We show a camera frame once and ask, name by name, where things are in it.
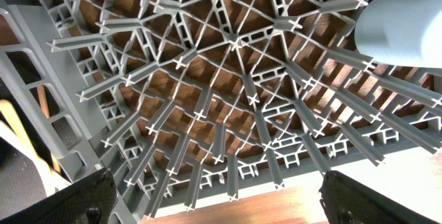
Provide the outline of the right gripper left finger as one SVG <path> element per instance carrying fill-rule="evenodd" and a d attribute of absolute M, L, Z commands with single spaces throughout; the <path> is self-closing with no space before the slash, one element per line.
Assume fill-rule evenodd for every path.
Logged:
<path fill-rule="evenodd" d="M 111 171 L 100 169 L 67 188 L 1 220 L 1 224 L 107 224 L 117 200 Z"/>

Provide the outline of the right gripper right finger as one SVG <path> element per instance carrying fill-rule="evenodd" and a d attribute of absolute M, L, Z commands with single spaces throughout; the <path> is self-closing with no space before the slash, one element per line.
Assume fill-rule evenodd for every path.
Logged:
<path fill-rule="evenodd" d="M 325 173 L 319 192 L 320 205 L 333 224 L 434 222 L 339 171 Z"/>

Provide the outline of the wooden chopstick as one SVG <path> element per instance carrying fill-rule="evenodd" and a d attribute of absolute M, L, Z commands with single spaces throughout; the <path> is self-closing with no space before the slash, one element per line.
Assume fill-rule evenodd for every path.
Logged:
<path fill-rule="evenodd" d="M 45 91 L 44 86 L 37 87 L 37 95 L 39 98 L 39 104 L 40 104 L 41 110 L 43 111 L 44 115 L 48 119 L 50 117 L 50 112 L 49 112 L 49 108 L 48 108 L 48 103 L 47 103 L 47 99 L 46 99 L 46 91 Z M 58 160 L 56 159 L 56 157 L 53 156 L 53 154 L 51 154 L 51 160 L 52 160 L 53 169 L 58 174 L 61 174 L 60 164 L 59 164 Z"/>

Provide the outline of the yellow plastic knife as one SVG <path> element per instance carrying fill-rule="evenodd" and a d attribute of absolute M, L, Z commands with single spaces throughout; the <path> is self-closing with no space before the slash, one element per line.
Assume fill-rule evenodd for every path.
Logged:
<path fill-rule="evenodd" d="M 33 161 L 38 169 L 51 172 L 51 167 L 47 162 L 39 157 L 35 148 L 33 147 L 30 138 L 26 130 L 23 127 L 20 117 L 13 105 L 7 100 L 1 100 L 1 113 L 3 114 L 6 122 L 12 128 L 12 132 L 17 136 L 18 141 L 13 142 L 12 145 L 26 155 L 31 161 Z"/>

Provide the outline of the light blue cup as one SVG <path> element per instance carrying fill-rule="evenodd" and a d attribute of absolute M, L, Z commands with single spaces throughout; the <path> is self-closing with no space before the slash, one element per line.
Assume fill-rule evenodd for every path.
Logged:
<path fill-rule="evenodd" d="M 359 53 L 378 64 L 441 67 L 441 0 L 372 0 L 354 33 Z"/>

